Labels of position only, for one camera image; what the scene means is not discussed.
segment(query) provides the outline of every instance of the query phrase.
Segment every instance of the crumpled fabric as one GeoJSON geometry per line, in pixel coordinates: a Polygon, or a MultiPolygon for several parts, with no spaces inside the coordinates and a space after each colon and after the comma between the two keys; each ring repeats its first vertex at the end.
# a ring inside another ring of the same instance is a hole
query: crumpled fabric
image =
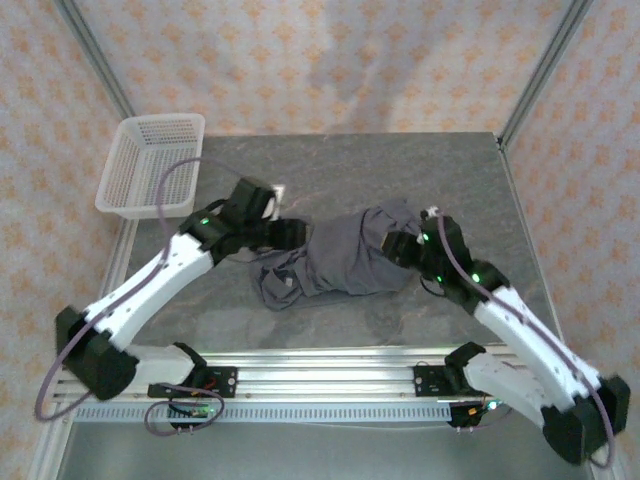
{"type": "Polygon", "coordinates": [[[271,310],[345,301],[354,295],[401,290],[412,273],[387,260],[387,232],[420,233],[420,221],[405,199],[318,223],[309,241],[272,252],[250,265],[251,283],[271,310]]]}

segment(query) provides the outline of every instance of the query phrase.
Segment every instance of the white plastic basket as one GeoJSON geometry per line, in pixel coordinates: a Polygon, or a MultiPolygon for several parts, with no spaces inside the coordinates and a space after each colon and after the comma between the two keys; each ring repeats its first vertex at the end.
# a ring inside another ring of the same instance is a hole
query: white plastic basket
{"type": "MultiPolygon", "coordinates": [[[[178,160],[199,157],[204,117],[176,113],[120,122],[102,173],[96,208],[135,220],[157,218],[156,193],[163,172],[178,160]]],[[[193,212],[200,162],[178,167],[167,178],[162,205],[167,217],[193,212]]]]}

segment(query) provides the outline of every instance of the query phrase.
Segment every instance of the gray stone surface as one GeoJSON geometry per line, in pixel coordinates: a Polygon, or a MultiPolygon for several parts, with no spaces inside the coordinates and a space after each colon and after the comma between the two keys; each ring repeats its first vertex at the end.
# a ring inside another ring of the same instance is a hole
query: gray stone surface
{"type": "MultiPolygon", "coordinates": [[[[203,156],[246,175],[286,184],[286,215],[329,219],[399,196],[407,198],[416,213],[436,204],[460,223],[472,255],[501,269],[534,313],[554,329],[490,133],[209,138],[203,156]]],[[[214,164],[202,162],[196,208],[226,197],[235,181],[214,164]]],[[[160,232],[155,221],[140,222],[129,274],[159,251],[160,232]]],[[[461,308],[426,294],[417,277],[396,294],[276,313],[251,289],[247,266],[230,262],[176,295],[135,339],[149,345],[182,341],[200,352],[435,347],[469,340],[498,341],[461,308]]]]}

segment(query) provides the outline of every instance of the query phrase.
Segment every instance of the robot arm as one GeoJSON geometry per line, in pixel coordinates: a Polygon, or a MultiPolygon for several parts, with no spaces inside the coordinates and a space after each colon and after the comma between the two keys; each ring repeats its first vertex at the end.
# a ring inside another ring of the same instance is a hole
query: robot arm
{"type": "Polygon", "coordinates": [[[136,346],[131,341],[175,294],[241,248],[290,250],[303,245],[306,224],[276,219],[277,200],[269,185],[241,179],[228,200],[212,203],[180,225],[168,254],[158,254],[83,312],[65,308],[56,317],[59,354],[82,328],[94,325],[64,365],[100,400],[117,396],[131,384],[183,383],[202,363],[192,349],[183,344],[136,346]]]}
{"type": "Polygon", "coordinates": [[[473,389],[500,398],[540,427],[562,458],[583,463],[607,442],[605,415],[613,434],[624,430],[628,385],[618,376],[603,379],[529,310],[497,268],[473,260],[451,217],[440,218],[437,208],[421,217],[421,236],[388,234],[385,256],[437,282],[445,297],[491,329],[528,369],[517,370],[469,343],[445,360],[449,383],[461,392],[473,389]]]}

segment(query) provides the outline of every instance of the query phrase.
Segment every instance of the patterned wallpaper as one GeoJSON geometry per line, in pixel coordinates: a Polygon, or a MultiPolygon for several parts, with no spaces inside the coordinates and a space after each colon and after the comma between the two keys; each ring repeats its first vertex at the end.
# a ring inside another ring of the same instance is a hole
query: patterned wallpaper
{"type": "Polygon", "coordinates": [[[494,131],[569,0],[79,0],[139,114],[209,134],[494,131]]]}
{"type": "Polygon", "coordinates": [[[115,218],[93,206],[119,118],[50,0],[0,3],[0,478],[26,477],[53,320],[95,299],[115,218]]]}
{"type": "Polygon", "coordinates": [[[568,343],[631,385],[640,471],[640,8],[594,2],[509,151],[568,343]]]}

